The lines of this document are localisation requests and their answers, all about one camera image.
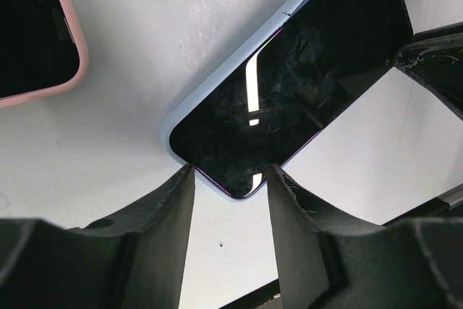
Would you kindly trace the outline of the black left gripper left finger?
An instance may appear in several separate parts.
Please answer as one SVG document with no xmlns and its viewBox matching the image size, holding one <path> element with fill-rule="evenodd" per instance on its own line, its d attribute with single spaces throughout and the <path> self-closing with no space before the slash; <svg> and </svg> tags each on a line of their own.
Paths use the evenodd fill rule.
<svg viewBox="0 0 463 309">
<path fill-rule="evenodd" d="M 177 308 L 195 199 L 183 166 L 84 228 L 1 220 L 3 308 Z"/>
</svg>

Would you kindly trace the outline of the translucent blue phone case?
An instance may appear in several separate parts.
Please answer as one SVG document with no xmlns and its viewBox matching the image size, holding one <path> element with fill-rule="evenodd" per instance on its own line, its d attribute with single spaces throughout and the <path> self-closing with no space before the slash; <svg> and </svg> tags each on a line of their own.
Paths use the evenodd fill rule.
<svg viewBox="0 0 463 309">
<path fill-rule="evenodd" d="M 285 0 L 229 58 L 217 67 L 166 118 L 161 137 L 168 153 L 192 164 L 206 182 L 234 200 L 265 184 L 257 147 L 239 136 L 258 131 L 262 111 L 258 56 L 309 0 Z"/>
</svg>

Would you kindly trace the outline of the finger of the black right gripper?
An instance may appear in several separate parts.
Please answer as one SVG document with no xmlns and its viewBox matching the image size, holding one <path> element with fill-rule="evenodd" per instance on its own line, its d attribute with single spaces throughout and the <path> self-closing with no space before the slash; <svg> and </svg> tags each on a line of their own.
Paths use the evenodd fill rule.
<svg viewBox="0 0 463 309">
<path fill-rule="evenodd" d="M 462 23 L 422 31 L 397 52 L 394 66 L 462 118 Z"/>
</svg>

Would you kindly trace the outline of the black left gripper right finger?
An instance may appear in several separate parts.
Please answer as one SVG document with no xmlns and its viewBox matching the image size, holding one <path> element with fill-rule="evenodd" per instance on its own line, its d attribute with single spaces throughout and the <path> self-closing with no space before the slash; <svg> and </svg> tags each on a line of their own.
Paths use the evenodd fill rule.
<svg viewBox="0 0 463 309">
<path fill-rule="evenodd" d="M 460 308 L 462 204 L 432 199 L 384 225 L 267 172 L 285 308 Z"/>
</svg>

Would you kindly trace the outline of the dark blue smartphone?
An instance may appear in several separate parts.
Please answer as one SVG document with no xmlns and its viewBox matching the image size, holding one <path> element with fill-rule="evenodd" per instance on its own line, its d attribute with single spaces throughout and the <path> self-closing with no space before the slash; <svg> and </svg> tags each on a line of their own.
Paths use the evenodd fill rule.
<svg viewBox="0 0 463 309">
<path fill-rule="evenodd" d="M 252 195 L 390 70 L 412 37 L 404 0 L 307 0 L 169 132 L 230 198 Z"/>
</svg>

